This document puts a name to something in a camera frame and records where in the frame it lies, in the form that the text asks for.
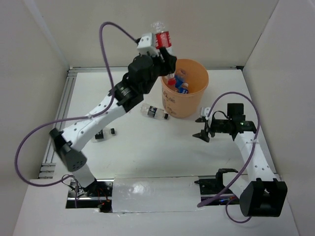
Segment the blue label white cap bottle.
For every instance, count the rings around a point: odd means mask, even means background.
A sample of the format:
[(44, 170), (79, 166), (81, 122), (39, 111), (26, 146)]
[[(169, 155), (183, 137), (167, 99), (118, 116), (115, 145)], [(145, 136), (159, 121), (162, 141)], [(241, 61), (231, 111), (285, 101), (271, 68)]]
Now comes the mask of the blue label white cap bottle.
[(182, 83), (178, 92), (181, 94), (188, 94), (189, 93), (189, 85), (187, 83)]

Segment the black label bottle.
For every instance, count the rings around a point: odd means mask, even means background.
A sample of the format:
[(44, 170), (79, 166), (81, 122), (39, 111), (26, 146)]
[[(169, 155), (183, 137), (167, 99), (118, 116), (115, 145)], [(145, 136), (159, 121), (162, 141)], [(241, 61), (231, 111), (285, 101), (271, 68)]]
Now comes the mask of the black label bottle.
[(142, 104), (140, 112), (142, 115), (146, 117), (158, 120), (167, 120), (169, 116), (169, 114), (167, 114), (165, 110), (149, 105), (147, 103)]
[(104, 128), (94, 135), (91, 139), (93, 143), (103, 142), (116, 135), (115, 128)]

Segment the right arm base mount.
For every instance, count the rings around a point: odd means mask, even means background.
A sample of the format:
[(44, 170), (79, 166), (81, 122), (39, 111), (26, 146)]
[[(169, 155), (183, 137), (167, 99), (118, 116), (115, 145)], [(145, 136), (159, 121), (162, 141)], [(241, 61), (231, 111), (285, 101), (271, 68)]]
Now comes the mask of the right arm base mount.
[(242, 172), (231, 168), (221, 168), (213, 178), (199, 178), (194, 183), (198, 185), (201, 200), (198, 208), (219, 205), (236, 201), (240, 207), (246, 205), (242, 196), (247, 182), (241, 177)]

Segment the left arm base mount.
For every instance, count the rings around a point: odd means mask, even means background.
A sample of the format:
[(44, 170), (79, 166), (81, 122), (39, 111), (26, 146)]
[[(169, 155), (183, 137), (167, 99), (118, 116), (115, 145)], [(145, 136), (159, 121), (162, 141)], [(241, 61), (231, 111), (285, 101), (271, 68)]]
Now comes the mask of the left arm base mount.
[(67, 186), (67, 209), (94, 208), (102, 213), (112, 213), (114, 179), (97, 179), (92, 186), (83, 188), (70, 175), (62, 183)]

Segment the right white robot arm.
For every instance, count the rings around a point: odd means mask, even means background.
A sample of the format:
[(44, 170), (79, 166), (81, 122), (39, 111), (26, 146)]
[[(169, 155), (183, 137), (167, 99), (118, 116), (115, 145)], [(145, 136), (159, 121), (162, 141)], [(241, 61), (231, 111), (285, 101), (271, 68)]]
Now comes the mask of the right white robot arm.
[(209, 107), (202, 107), (196, 122), (204, 128), (194, 137), (209, 142), (217, 133), (229, 134), (237, 145), (244, 163), (247, 164), (247, 179), (238, 177), (233, 182), (227, 176), (215, 180), (215, 188), (221, 193), (230, 190), (238, 199), (240, 210), (248, 217), (278, 217), (281, 214), (287, 185), (277, 180), (255, 138), (257, 129), (247, 121), (242, 103), (229, 103), (224, 119), (216, 119)]

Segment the red label red cap bottle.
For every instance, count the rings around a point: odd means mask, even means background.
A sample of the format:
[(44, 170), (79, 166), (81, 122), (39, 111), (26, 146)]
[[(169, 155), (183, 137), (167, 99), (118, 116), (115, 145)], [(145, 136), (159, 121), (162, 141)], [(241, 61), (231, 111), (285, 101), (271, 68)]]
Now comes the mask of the red label red cap bottle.
[[(165, 47), (169, 54), (174, 56), (170, 33), (165, 24), (161, 21), (157, 21), (151, 24), (151, 28), (154, 35), (156, 36), (156, 49), (158, 56), (160, 57), (159, 49), (161, 47)], [(174, 76), (175, 73), (166, 76), (167, 84), (171, 87), (174, 87), (176, 84)]]

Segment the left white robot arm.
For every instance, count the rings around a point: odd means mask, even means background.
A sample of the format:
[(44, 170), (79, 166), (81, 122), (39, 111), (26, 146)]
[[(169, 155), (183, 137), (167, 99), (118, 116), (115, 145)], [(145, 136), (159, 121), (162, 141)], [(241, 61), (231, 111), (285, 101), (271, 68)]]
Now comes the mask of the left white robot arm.
[(157, 55), (136, 56), (128, 66), (128, 72), (108, 93), (107, 96), (81, 121), (64, 128), (54, 128), (49, 135), (54, 150), (67, 170), (77, 180), (80, 191), (92, 196), (97, 191), (97, 180), (91, 173), (83, 147), (105, 126), (128, 113), (143, 101), (156, 80), (175, 72), (177, 58), (165, 47)]

